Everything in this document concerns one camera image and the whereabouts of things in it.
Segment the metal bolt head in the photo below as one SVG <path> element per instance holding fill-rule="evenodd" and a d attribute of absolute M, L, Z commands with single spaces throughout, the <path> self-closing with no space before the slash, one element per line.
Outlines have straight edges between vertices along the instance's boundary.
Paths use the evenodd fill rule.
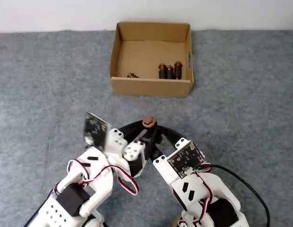
<path fill-rule="evenodd" d="M 164 70 L 164 69 L 166 68 L 166 65 L 165 65 L 164 63 L 161 63 L 161 64 L 158 66 L 158 68 L 159 68 L 160 70 Z"/>
<path fill-rule="evenodd" d="M 152 126 L 155 125 L 155 123 L 156 121 L 154 117 L 151 115 L 145 116 L 142 121 L 143 126 L 145 126 L 146 128 L 151 128 Z"/>

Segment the carpet floor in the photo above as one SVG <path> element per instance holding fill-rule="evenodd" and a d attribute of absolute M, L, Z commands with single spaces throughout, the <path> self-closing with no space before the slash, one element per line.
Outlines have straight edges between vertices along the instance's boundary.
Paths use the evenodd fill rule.
<path fill-rule="evenodd" d="M 192 33 L 195 85 L 187 98 L 116 96 L 114 32 L 0 34 L 0 227 L 23 226 L 84 147 L 85 111 L 120 127 L 153 114 L 194 140 L 211 163 L 263 197 L 273 227 L 293 227 L 293 31 Z M 170 154 L 167 142 L 162 150 Z M 251 227 L 254 195 L 215 170 Z M 108 226 L 169 227 L 182 207 L 148 162 L 139 195 L 118 184 L 99 208 Z"/>

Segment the copper bolt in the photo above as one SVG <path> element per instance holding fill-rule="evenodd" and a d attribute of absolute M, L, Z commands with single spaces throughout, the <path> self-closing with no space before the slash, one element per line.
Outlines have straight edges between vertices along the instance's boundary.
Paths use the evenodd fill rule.
<path fill-rule="evenodd" d="M 166 65 L 165 65 L 164 63 L 161 63 L 161 64 L 158 66 L 158 68 L 159 68 L 160 70 L 164 70 L 164 69 L 166 68 Z"/>
<path fill-rule="evenodd" d="M 156 121 L 153 116 L 148 115 L 143 117 L 142 125 L 146 128 L 151 128 L 155 125 Z"/>
<path fill-rule="evenodd" d="M 138 76 L 136 76 L 134 73 L 130 72 L 128 74 L 128 78 L 139 78 Z"/>
<path fill-rule="evenodd" d="M 176 65 L 180 65 L 180 66 L 182 66 L 182 63 L 180 62 L 180 61 L 177 61 L 177 62 L 175 62 L 175 66 Z"/>

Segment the bolt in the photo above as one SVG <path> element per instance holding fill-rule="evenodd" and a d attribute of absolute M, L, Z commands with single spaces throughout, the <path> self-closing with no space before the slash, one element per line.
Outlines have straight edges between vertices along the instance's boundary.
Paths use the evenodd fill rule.
<path fill-rule="evenodd" d="M 128 78 L 139 78 L 138 76 L 136 76 L 134 73 L 130 72 L 127 76 Z"/>
<path fill-rule="evenodd" d="M 155 123 L 156 123 L 156 121 L 155 121 L 154 117 L 151 115 L 145 116 L 142 121 L 143 126 L 145 126 L 146 128 L 153 127 L 155 125 Z"/>

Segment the open cardboard box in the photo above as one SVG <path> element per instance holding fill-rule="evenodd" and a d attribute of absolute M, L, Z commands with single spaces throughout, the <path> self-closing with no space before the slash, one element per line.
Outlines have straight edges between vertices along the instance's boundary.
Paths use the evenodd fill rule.
<path fill-rule="evenodd" d="M 182 78 L 159 79 L 160 63 L 182 63 Z M 129 73 L 139 78 L 128 78 Z M 115 94 L 184 97 L 194 83 L 191 32 L 186 23 L 119 22 L 110 68 Z"/>

